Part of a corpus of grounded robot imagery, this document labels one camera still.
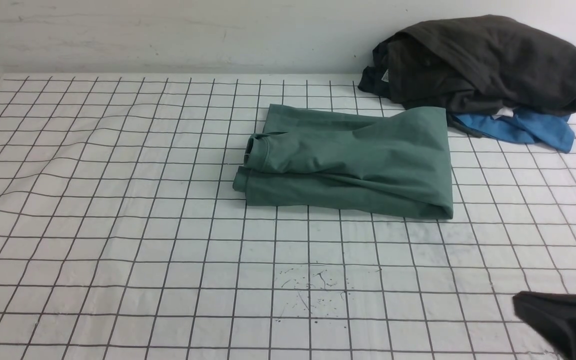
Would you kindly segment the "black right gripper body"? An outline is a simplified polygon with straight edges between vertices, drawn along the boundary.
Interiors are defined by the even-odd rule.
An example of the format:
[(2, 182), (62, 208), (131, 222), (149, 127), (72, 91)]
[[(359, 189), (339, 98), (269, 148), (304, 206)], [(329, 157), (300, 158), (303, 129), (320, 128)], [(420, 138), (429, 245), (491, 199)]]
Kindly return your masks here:
[(565, 360), (576, 360), (576, 294), (521, 291), (512, 305), (514, 314)]

